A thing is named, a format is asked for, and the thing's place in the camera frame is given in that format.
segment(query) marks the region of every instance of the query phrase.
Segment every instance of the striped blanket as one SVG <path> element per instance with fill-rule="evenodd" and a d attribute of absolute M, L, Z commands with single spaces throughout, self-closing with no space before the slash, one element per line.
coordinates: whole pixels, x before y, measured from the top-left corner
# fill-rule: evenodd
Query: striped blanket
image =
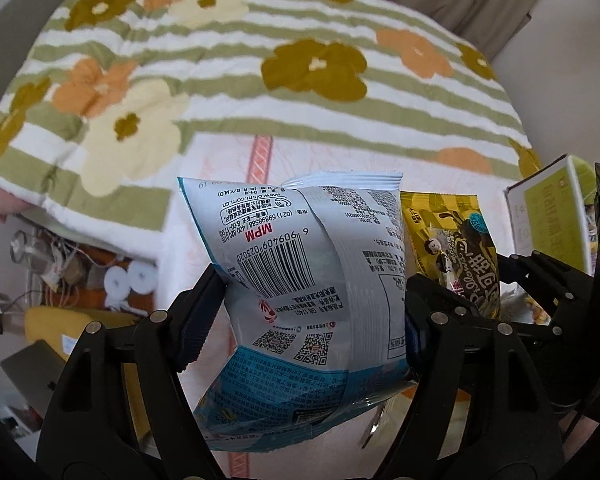
<path fill-rule="evenodd" d="M 0 102 L 0 187 L 147 258 L 179 175 L 480 194 L 535 163 L 484 57 L 382 0 L 66 0 Z"/>

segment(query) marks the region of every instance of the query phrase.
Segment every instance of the cartoon character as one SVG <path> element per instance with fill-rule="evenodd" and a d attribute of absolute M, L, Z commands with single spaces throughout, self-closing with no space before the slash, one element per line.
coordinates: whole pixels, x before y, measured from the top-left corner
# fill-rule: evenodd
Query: cartoon character
<path fill-rule="evenodd" d="M 436 268 L 439 272 L 440 285 L 445 286 L 449 290 L 454 291 L 456 294 L 462 294 L 462 285 L 456 277 L 458 271 L 458 264 L 453 263 L 445 251 L 441 251 L 436 258 Z"/>
<path fill-rule="evenodd" d="M 442 244 L 437 238 L 429 238 L 424 242 L 424 250 L 429 254 L 438 254 L 442 250 Z"/>
<path fill-rule="evenodd" d="M 495 244 L 491 239 L 491 235 L 486 230 L 486 224 L 484 224 L 484 220 L 482 220 L 484 232 L 479 232 L 475 229 L 471 220 L 463 219 L 457 211 L 440 213 L 440 218 L 451 218 L 455 222 L 458 232 L 462 235 L 462 238 L 467 240 L 471 245 L 478 246 L 480 242 L 482 242 L 482 246 L 485 249 L 495 247 Z"/>

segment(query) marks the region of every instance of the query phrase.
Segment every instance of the bed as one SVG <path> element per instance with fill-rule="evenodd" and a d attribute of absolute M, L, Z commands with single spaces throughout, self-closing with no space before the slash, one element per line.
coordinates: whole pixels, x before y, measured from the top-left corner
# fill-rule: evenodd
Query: bed
<path fill-rule="evenodd" d="M 402 171 L 404 190 L 478 194 L 508 254 L 502 191 L 538 164 L 484 56 L 382 0 L 65 0 L 0 99 L 0 190 L 95 244 L 157 260 L 158 308 L 208 262 L 177 176 Z M 192 406 L 231 350 L 221 314 L 181 376 Z M 219 461 L 232 476 L 275 478 L 292 452 L 320 460 L 285 478 L 370 475 L 385 449 L 343 453 L 371 416 Z"/>

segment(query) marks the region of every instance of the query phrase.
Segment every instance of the yellow snack package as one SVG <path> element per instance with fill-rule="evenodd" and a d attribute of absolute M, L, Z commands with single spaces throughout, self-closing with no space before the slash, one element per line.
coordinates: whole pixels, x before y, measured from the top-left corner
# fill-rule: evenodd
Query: yellow snack package
<path fill-rule="evenodd" d="M 500 313 L 496 248 L 475 195 L 400 192 L 418 270 L 467 298 L 485 317 Z"/>

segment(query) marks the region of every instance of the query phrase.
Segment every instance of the metal screw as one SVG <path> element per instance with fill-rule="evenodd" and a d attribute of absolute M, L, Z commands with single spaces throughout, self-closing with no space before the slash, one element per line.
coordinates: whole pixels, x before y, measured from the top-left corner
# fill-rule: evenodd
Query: metal screw
<path fill-rule="evenodd" d="M 511 335 L 513 334 L 513 329 L 511 328 L 510 324 L 500 323 L 498 325 L 498 332 L 500 332 L 502 335 Z"/>
<path fill-rule="evenodd" d="M 431 320 L 436 325 L 444 325 L 447 321 L 449 321 L 449 318 L 444 312 L 434 312 L 431 314 Z"/>
<path fill-rule="evenodd" d="M 149 319 L 153 323 L 162 323 L 165 319 L 167 319 L 167 317 L 169 317 L 169 314 L 166 310 L 156 310 L 155 312 L 151 313 Z"/>
<path fill-rule="evenodd" d="M 99 321 L 91 321 L 84 329 L 87 334 L 95 334 L 98 330 L 102 328 L 102 323 Z"/>

